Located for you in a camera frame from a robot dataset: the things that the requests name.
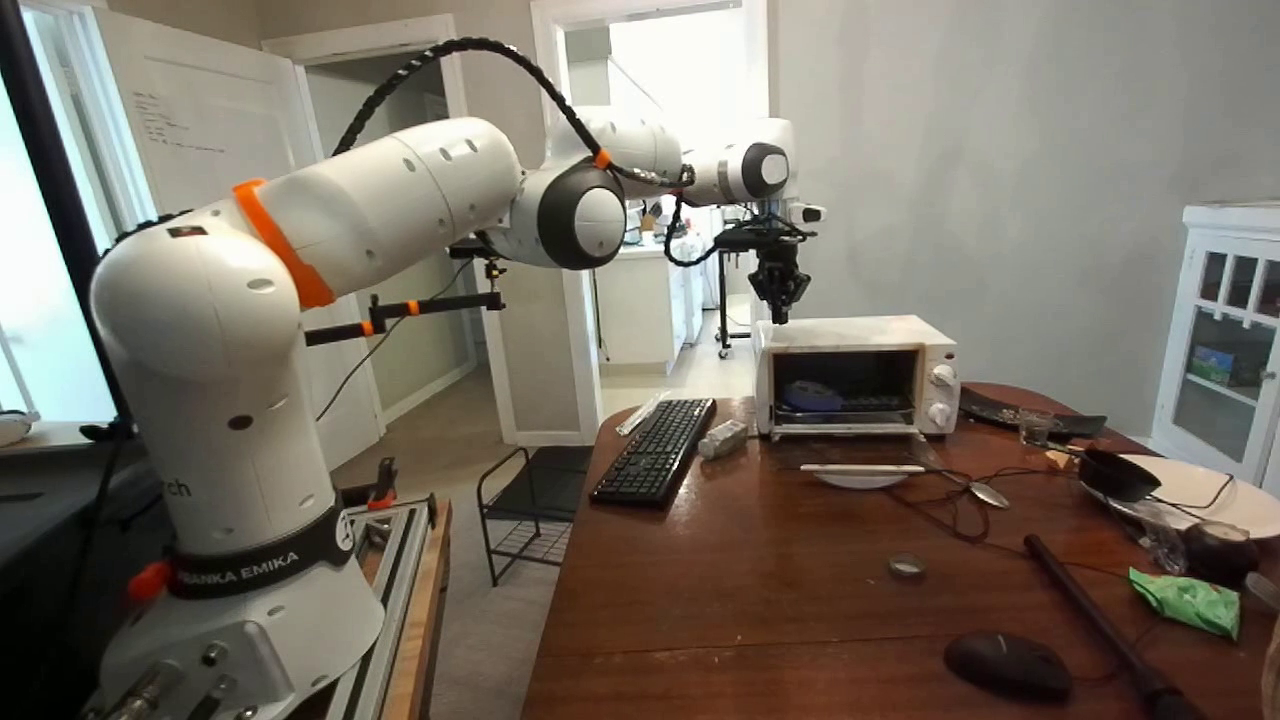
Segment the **toaster oven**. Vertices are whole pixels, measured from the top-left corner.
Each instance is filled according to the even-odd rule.
[[[915,315],[758,323],[751,342],[762,436],[955,429],[956,343]]]

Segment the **glass cabinet door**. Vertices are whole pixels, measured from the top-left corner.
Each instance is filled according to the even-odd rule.
[[[1260,420],[1280,315],[1280,263],[1206,252],[1172,423],[1244,462]]]

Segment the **keyboard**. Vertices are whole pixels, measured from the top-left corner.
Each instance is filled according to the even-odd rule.
[[[680,489],[698,441],[716,416],[716,401],[663,400],[626,450],[604,471],[591,500],[666,507]]]

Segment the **robotic arm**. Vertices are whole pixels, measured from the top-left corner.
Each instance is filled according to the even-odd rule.
[[[563,124],[544,165],[526,172],[494,126],[449,119],[238,186],[104,259],[93,318],[178,536],[164,589],[104,656],[111,717],[188,717],[212,701],[218,720],[250,707],[259,720],[280,717],[370,647],[383,607],[352,560],[324,465],[301,313],[470,233],[532,265],[612,260],[625,200],[667,192],[653,182],[687,177],[685,158],[662,124],[607,109],[582,118],[640,179],[604,169]],[[762,225],[750,249],[763,269],[765,254],[790,247],[794,269],[794,242],[777,240],[796,199],[791,129],[768,120],[762,132],[690,154],[695,181],[682,200],[762,204],[777,227]],[[756,287],[783,319],[799,297],[785,265]]]

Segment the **toaster oven knob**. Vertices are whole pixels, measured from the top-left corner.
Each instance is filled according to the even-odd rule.
[[[929,382],[938,387],[956,387],[960,378],[956,377],[956,369],[951,365],[938,365],[929,373]]]
[[[925,411],[925,415],[929,416],[929,420],[932,420],[934,425],[945,428],[951,423],[951,406],[946,402],[934,402]]]

